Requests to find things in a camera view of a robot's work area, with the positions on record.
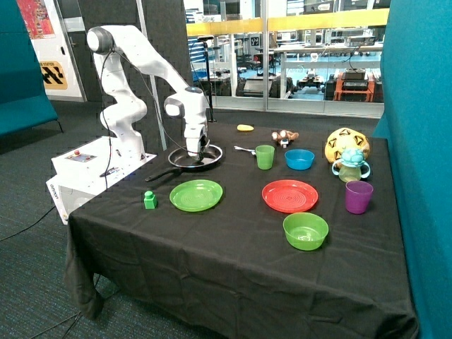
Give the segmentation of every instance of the black tablecloth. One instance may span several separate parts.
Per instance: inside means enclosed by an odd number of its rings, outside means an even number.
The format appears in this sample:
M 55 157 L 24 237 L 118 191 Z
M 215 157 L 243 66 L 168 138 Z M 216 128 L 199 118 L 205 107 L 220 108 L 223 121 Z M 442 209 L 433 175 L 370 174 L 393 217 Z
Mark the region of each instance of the black tablecloth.
M 307 171 L 287 167 L 281 147 L 268 171 L 233 148 L 271 144 L 271 131 L 211 124 L 212 144 L 224 152 L 214 168 L 145 183 L 169 167 L 165 152 L 74 211 L 65 282 L 83 314 L 94 318 L 102 309 L 93 285 L 100 273 L 124 293 L 230 338 L 414 338 L 418 322 L 386 140 L 371 139 L 374 196 L 364 215 L 353 215 L 345 210 L 345 184 L 323 155 L 326 133 L 303 133 L 288 148 L 315 153 Z M 171 204 L 170 191 L 192 179 L 222 186 L 216 207 L 187 213 Z M 320 249 L 299 251 L 287 242 L 287 215 L 261 196 L 279 179 L 318 191 L 310 212 L 330 228 Z M 155 210 L 144 208 L 147 190 L 157 196 Z

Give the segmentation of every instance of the green bowl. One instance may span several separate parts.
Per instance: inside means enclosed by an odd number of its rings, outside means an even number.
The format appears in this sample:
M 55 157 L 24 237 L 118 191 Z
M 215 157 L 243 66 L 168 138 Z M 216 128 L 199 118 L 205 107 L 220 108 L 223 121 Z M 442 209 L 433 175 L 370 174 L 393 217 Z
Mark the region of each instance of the green bowl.
M 302 251 L 319 248 L 328 234 L 328 224 L 312 213 L 293 213 L 282 223 L 289 244 Z

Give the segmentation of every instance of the purple cup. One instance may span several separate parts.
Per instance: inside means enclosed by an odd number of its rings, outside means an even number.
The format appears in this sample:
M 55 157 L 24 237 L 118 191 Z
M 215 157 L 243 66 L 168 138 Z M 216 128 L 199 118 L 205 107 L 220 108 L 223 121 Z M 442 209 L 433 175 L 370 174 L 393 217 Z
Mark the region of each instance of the purple cup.
M 374 192 L 368 182 L 352 181 L 345 184 L 345 208 L 353 214 L 363 214 Z

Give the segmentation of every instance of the yellow railing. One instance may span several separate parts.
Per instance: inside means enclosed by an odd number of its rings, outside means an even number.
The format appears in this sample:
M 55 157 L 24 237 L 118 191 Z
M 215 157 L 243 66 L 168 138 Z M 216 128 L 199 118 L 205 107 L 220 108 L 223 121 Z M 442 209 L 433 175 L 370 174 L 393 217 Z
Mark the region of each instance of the yellow railing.
M 347 28 L 359 26 L 386 25 L 389 9 L 371 11 L 343 11 L 337 13 L 311 14 L 308 16 L 285 16 L 269 18 L 268 30 L 310 30 L 314 28 Z M 261 18 L 248 20 L 231 20 L 219 23 L 191 23 L 186 26 L 187 35 L 224 35 L 261 32 Z

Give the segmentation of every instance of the pan handle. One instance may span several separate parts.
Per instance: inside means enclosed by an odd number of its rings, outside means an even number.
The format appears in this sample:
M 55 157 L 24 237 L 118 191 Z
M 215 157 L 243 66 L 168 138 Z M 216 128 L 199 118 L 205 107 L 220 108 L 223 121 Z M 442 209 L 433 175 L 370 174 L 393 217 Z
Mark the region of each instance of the pan handle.
M 146 179 L 144 179 L 144 181 L 145 182 L 153 182 L 154 180 L 157 180 L 157 179 L 163 177 L 166 174 L 169 174 L 169 173 L 182 173 L 183 171 L 184 171 L 184 168 L 182 168 L 182 167 L 171 167 L 171 168 L 166 169 L 162 173 L 159 173 L 157 175 L 151 175 L 150 177 L 147 177 Z

